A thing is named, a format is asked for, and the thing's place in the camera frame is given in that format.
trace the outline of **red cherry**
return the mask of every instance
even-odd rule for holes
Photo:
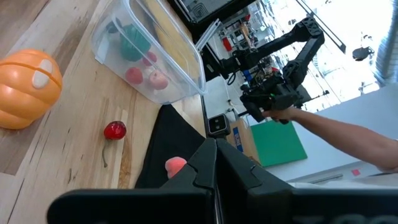
[[[149,83],[155,90],[163,90],[169,85],[166,76],[158,70],[154,70],[149,75]]]
[[[126,126],[122,121],[112,121],[104,129],[104,136],[109,140],[120,140],[126,135]]]
[[[147,53],[147,57],[149,58],[149,60],[153,61],[154,63],[157,61],[156,54],[154,54],[154,53],[152,53],[152,52],[148,52],[148,53]],[[146,58],[143,58],[143,59],[142,59],[142,62],[144,63],[145,66],[150,67],[150,66],[152,66],[152,64],[150,63],[149,60],[146,59]]]
[[[126,71],[125,77],[130,84],[139,85],[144,81],[142,71],[137,67],[129,68],[129,70]]]

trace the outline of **human arm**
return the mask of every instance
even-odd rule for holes
[[[295,121],[333,147],[382,169],[393,170],[398,167],[398,141],[367,128],[324,118],[297,108],[265,111],[263,115],[276,121]]]

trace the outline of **black cloth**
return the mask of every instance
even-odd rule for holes
[[[162,106],[150,137],[136,188],[159,188],[168,181],[165,163],[175,156],[189,160],[205,141],[174,109]]]

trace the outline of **green toy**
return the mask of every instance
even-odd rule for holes
[[[126,35],[134,45],[132,45],[123,34]],[[143,57],[142,54],[148,53],[150,43],[132,24],[123,27],[123,34],[120,33],[120,51],[124,59],[136,62]]]

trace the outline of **white wall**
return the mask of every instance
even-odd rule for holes
[[[338,121],[361,125],[389,138],[398,139],[397,101],[398,84],[393,84],[325,109],[317,114]],[[267,169],[282,180],[297,179],[358,162],[357,159],[330,146],[301,125],[294,123],[294,127],[308,158]]]

